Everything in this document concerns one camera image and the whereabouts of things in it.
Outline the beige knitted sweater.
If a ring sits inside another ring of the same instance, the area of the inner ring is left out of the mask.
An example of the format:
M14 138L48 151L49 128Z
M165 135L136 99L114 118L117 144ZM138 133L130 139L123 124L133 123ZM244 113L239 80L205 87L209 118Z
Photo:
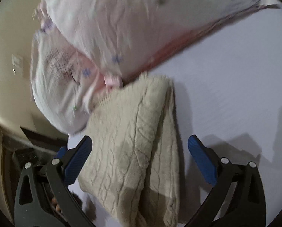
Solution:
M173 81L140 75L98 99L85 134L93 149L78 177L122 226L176 226L179 154Z

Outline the white pink left pillow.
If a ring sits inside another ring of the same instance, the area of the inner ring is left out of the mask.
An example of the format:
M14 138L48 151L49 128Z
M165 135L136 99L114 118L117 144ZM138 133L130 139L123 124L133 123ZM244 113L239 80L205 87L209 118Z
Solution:
M119 77L102 75L55 27L34 34L30 79L36 106L65 134L84 129L94 101L122 85Z

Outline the white pink pillow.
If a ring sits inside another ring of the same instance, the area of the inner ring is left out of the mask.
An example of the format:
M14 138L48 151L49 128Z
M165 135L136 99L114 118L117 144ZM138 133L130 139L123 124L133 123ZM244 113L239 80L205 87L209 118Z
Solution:
M65 134L84 129L94 101L122 85L119 77L102 75L55 27L34 34L30 79L36 106Z
M43 28L56 27L103 74L148 70L214 27L278 0L41 0Z

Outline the white pink right pillow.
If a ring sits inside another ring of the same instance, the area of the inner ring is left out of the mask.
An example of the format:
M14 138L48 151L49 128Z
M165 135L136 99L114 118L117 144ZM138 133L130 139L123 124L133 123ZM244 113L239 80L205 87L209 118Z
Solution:
M148 70L214 27L278 0L41 0L43 28L56 27L103 74Z

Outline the wall light switch plate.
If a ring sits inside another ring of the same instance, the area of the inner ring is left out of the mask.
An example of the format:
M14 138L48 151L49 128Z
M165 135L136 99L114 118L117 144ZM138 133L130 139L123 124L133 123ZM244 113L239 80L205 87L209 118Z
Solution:
M23 58L19 55L12 55L12 68L14 75L23 76Z

